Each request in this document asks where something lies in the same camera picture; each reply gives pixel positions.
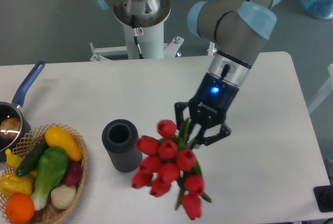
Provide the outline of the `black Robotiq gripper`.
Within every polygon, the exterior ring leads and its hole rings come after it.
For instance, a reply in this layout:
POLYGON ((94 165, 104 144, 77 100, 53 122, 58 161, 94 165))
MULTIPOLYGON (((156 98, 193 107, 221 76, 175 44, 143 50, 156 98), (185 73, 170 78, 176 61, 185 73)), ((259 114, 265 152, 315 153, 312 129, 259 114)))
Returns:
POLYGON ((195 136, 194 149, 199 149, 202 145, 209 146, 232 133, 232 130, 223 123, 226 120, 226 112, 238 91, 239 87, 218 79, 211 73, 206 73, 197 92, 189 102, 175 103, 175 118, 179 131, 186 128, 186 133, 190 136, 195 123, 207 127, 201 127, 195 136), (190 112, 188 118, 184 118, 186 109, 189 109, 190 112), (205 136, 208 128, 219 124, 221 127, 216 134, 205 136))

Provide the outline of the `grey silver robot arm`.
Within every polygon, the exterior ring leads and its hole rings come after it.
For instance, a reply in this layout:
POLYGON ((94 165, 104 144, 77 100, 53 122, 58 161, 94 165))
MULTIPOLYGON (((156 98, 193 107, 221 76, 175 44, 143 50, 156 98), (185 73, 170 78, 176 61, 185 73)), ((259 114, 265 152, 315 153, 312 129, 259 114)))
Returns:
MULTIPOLYGON (((122 23, 130 59, 164 58, 164 22, 170 0, 92 0, 111 8, 122 23)), ((217 45, 197 92, 175 104, 180 141, 190 149, 230 135, 226 113, 276 24, 272 7, 281 0, 197 2, 187 16, 189 30, 217 45)))

